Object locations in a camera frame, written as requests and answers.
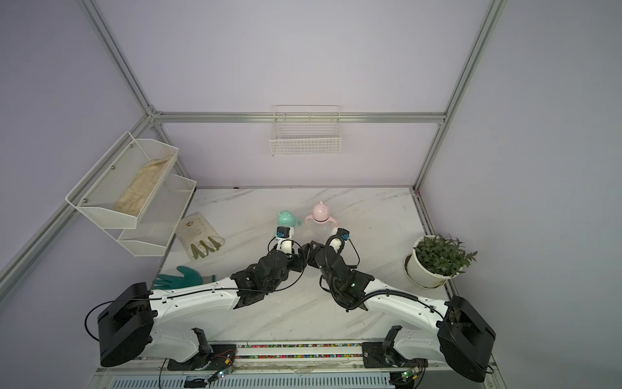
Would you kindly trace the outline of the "teal bottle cap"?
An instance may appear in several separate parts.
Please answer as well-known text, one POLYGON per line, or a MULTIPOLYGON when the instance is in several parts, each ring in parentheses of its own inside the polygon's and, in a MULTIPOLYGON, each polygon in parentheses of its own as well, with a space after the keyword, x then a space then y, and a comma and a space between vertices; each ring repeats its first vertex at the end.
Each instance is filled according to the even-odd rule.
POLYGON ((278 227, 293 228, 298 224, 299 220, 290 211, 282 211, 277 217, 278 227))

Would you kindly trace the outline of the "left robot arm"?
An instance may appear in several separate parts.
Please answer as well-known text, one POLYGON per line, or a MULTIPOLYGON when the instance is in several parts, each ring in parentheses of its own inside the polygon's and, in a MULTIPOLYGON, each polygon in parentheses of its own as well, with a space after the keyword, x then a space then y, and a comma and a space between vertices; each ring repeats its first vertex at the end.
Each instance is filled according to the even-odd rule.
POLYGON ((97 317, 100 365, 115 367, 136 358, 164 358, 180 370, 205 368, 217 352, 202 328, 185 326, 183 319, 262 301, 280 290, 290 272, 304 272, 306 263, 303 248, 290 254, 274 248, 256 264, 210 284, 171 290, 133 284, 106 303, 97 317))

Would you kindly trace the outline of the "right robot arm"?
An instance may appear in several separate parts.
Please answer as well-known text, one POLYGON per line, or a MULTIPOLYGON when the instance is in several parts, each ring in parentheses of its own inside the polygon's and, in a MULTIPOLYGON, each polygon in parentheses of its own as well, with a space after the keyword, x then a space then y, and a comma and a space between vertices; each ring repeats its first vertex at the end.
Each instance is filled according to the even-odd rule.
POLYGON ((496 333, 465 298, 448 301, 427 298, 395 289, 345 264, 341 250, 310 242, 299 249, 310 267, 322 273, 327 290, 345 311, 380 312, 428 332, 428 350, 466 379, 482 383, 489 374, 489 362, 496 333))

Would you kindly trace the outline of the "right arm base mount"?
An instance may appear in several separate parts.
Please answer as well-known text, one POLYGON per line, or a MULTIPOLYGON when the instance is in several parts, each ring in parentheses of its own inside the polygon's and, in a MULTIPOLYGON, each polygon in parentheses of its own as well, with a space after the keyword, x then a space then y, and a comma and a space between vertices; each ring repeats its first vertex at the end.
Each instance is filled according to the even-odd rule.
POLYGON ((429 362, 424 358, 405 358, 395 348, 395 339, 403 330, 402 326, 393 326, 383 341, 363 342, 361 344, 363 365, 372 368, 427 368, 429 362))

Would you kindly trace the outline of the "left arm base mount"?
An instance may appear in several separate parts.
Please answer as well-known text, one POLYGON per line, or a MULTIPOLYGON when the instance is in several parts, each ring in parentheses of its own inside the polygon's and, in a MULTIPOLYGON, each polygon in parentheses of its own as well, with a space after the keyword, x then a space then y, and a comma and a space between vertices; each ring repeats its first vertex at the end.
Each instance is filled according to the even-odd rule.
POLYGON ((168 371, 223 371, 233 365, 236 345, 212 345, 207 341, 204 330, 193 328, 199 341, 199 351, 185 362, 170 361, 168 371))

